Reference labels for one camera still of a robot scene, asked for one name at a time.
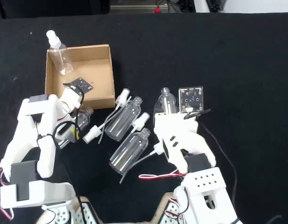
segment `circuit board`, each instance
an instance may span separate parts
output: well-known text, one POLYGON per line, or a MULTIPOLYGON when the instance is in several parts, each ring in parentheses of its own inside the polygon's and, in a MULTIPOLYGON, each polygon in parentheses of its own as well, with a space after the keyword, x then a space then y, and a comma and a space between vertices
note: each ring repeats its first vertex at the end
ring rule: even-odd
MULTIPOLYGON (((83 92, 86 94, 87 92, 91 91, 93 89, 93 86, 91 86, 88 82, 86 82, 83 78, 77 78, 76 80, 73 80, 71 82, 73 85, 77 85, 83 92)), ((73 90, 77 94, 80 94, 79 90, 73 90)))
POLYGON ((203 87, 179 88, 179 109, 181 113, 204 110, 203 87))

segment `open cardboard box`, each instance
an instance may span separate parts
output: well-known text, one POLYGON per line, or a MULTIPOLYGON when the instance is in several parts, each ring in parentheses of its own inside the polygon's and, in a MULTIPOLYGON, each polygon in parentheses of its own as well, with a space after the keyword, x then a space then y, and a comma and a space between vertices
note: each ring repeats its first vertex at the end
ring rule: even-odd
POLYGON ((46 55, 45 94, 61 97, 63 83, 84 79, 93 89, 84 95, 82 108, 111 108, 115 106, 112 58, 108 44, 68 48, 73 62, 73 74, 62 76, 55 69, 49 50, 46 55))

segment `robotic arm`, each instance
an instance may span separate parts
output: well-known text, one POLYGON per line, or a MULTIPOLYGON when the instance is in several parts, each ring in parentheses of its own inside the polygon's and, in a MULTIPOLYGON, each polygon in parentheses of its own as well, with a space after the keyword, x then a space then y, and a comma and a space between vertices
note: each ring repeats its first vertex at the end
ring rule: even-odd
POLYGON ((184 114, 155 114, 155 134, 169 163, 186 174, 174 196, 186 223, 242 224, 237 218, 226 191, 226 184, 213 152, 205 139, 197 134, 195 118, 184 120, 184 114))
MULTIPOLYGON (((74 121, 70 113, 80 107, 80 98, 72 89, 65 88, 60 98, 40 95, 23 100, 14 137, 0 163, 5 178, 10 182, 10 185, 0 188, 2 208, 39 206, 75 197, 71 184, 50 183, 41 178, 50 177, 54 170, 56 146, 51 135, 60 122, 74 121), (22 162, 34 147, 40 148, 39 161, 22 162)), ((57 141, 64 141, 72 134, 71 126, 64 124, 57 129, 57 141)))

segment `empty plastic bottle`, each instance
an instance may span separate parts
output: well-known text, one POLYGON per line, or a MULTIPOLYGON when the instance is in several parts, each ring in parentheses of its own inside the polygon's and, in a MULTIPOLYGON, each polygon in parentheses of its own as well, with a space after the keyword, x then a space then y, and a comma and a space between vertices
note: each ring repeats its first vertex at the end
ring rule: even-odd
POLYGON ((158 100, 160 101, 165 113, 177 113, 176 98, 172 93, 170 93, 169 88, 162 88, 162 94, 159 96, 158 100))
POLYGON ((110 166, 119 174, 125 175, 148 146, 150 131, 143 128, 141 132, 133 133, 110 158, 110 166))
POLYGON ((135 97, 122 109, 121 112, 105 128, 105 133, 116 141, 121 141, 132 123, 140 114, 142 99, 135 97))
POLYGON ((65 44, 61 43, 59 37, 53 30, 46 32, 49 39, 49 55, 55 65, 56 70, 61 75, 70 75, 73 72, 72 60, 67 51, 65 44))
MULTIPOLYGON (((88 108, 85 111, 80 111, 77 115, 77 125, 80 127, 81 131, 84 130, 90 123, 91 115, 94 113, 92 108, 88 108)), ((64 148, 68 145, 69 142, 75 142, 74 132, 69 132, 69 135, 66 136, 66 139, 59 142, 60 148, 64 148)))

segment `black table surface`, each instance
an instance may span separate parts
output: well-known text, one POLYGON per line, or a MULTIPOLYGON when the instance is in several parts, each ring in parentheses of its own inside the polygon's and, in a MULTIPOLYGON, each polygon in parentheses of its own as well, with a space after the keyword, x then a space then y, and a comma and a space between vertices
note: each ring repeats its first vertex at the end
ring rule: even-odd
MULTIPOLYGON (((203 86, 202 121, 216 135, 238 173, 237 214, 244 224, 263 224, 280 214, 288 223, 288 14, 143 14, 0 21, 0 159, 12 139, 21 102, 43 94, 48 41, 53 29, 67 46, 110 44, 116 94, 127 87, 152 115, 162 87, 203 86)), ((101 124, 111 109, 95 111, 101 124)), ((153 129, 152 119, 146 125, 153 129)), ((230 193, 234 176, 203 129, 230 193)), ((153 150, 152 133, 146 150, 153 150)), ((142 173, 173 170, 154 156, 119 185, 108 165, 119 143, 107 136, 68 145, 62 160, 77 191, 109 222, 151 220, 162 195, 178 178, 141 181, 142 173)), ((37 156, 32 150, 30 158, 37 156)), ((59 158, 51 180, 67 181, 59 158)), ((12 223, 33 223, 40 208, 15 209, 12 223)), ((0 214, 0 223, 5 223, 0 214)))

